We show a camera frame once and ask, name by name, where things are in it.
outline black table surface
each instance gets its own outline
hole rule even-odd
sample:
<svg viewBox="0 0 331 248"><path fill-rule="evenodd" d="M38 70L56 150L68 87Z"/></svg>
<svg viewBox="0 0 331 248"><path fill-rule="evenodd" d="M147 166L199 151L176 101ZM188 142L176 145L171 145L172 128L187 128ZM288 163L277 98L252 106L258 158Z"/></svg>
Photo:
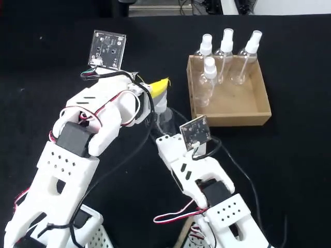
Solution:
<svg viewBox="0 0 331 248"><path fill-rule="evenodd" d="M87 68L94 29L127 34L122 68L147 82L169 76L169 106L190 117L188 55L204 33L220 45L231 27L234 52L254 29L273 116L262 127L212 128L254 181L268 240L286 247L329 247L331 152L331 15L295 17L151 17L130 19L0 22L0 234L12 217L15 196L27 188L36 163L66 101L92 82ZM121 129L100 156L94 180L114 167L145 135L143 125ZM223 152L215 155L256 217L249 183ZM170 247L183 221L156 225L153 217L189 201L148 142L108 178L86 204L102 213L118 247Z"/></svg>

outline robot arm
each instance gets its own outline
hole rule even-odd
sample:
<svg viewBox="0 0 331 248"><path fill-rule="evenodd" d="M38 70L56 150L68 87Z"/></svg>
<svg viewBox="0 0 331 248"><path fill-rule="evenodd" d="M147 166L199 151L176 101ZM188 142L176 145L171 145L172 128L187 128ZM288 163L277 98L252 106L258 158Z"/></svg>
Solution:
<svg viewBox="0 0 331 248"><path fill-rule="evenodd" d="M234 184L217 160L211 157L194 160L196 150L187 151L182 134L165 135L156 144L183 194L206 210L195 215L194 221L211 248L271 247L240 194L234 194ZM232 225L237 227L238 237L231 232Z"/></svg>
<svg viewBox="0 0 331 248"><path fill-rule="evenodd" d="M109 73L102 68L96 71ZM26 198L16 207L6 226L4 248L12 248L24 237L42 213L47 216L38 223L32 237L48 248L83 247L101 225L102 216L84 205L80 211L89 214L90 220L81 228L68 223L98 166L97 156L118 136L121 127L141 123L151 111L151 95L124 74L99 79L67 101L50 132L51 141L46 143L40 156L38 171ZM155 97L161 88L166 90L168 79L161 85L160 82L154 86L142 83ZM59 181L65 183L62 192L56 189ZM70 238L72 232L75 240Z"/></svg>

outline sensor board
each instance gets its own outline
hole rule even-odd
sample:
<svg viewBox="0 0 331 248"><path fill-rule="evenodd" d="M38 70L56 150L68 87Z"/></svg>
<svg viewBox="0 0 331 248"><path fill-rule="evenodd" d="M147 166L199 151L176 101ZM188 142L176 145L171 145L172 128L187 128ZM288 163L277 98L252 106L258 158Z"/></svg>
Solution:
<svg viewBox="0 0 331 248"><path fill-rule="evenodd" d="M88 65L119 70L125 42L126 35L94 30Z"/></svg>
<svg viewBox="0 0 331 248"><path fill-rule="evenodd" d="M192 145L196 142L200 142L201 145L212 139L205 115L191 120L179 128L187 151L193 149Z"/></svg>

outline clear plastic bottle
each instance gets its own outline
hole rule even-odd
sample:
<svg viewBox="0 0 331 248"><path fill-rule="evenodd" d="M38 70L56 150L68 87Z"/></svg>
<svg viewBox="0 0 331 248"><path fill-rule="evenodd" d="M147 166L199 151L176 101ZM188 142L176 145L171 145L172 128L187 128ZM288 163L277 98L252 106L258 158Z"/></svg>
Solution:
<svg viewBox="0 0 331 248"><path fill-rule="evenodd" d="M193 84L194 102L197 106L206 107L209 105L209 100L213 95L216 84L217 71L215 60L212 57L207 57L204 60L204 73Z"/></svg>
<svg viewBox="0 0 331 248"><path fill-rule="evenodd" d="M221 47L214 53L215 56L220 58L220 68L218 68L217 80L218 83L223 83L224 79L228 76L229 68L233 59L233 30L231 28L224 29Z"/></svg>
<svg viewBox="0 0 331 248"><path fill-rule="evenodd" d="M173 136L176 134L174 114L172 110L167 107L167 93L165 93L161 100L155 105L154 121L155 125L151 131L153 140L164 135Z"/></svg>
<svg viewBox="0 0 331 248"><path fill-rule="evenodd" d="M202 36L202 41L200 44L199 50L197 50L194 53L194 63L195 63L195 68L199 68L200 66L203 65L203 60L206 57L212 56L212 50L213 50L213 45L212 45L212 39L213 37L210 34L204 34Z"/></svg>
<svg viewBox="0 0 331 248"><path fill-rule="evenodd" d="M258 30L253 31L252 36L247 42L244 49L242 49L238 56L238 62L232 65L230 70L230 80L236 85L243 84L250 74L252 65L257 61L257 51L262 33Z"/></svg>

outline open wooden tray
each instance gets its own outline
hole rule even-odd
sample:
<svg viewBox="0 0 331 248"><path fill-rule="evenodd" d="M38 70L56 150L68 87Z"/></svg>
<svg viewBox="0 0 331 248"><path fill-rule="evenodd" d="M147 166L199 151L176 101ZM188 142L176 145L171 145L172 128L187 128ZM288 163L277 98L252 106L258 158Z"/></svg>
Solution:
<svg viewBox="0 0 331 248"><path fill-rule="evenodd" d="M238 57L234 56L232 63L237 61ZM215 58L215 62L219 68L220 59ZM199 79L202 71L202 60L190 55L187 79L192 118L206 115L211 127L231 127L261 126L271 117L268 95L258 62L253 65L249 79L243 85L234 85L229 79L216 85L207 107L197 107L193 100L192 86Z"/></svg>

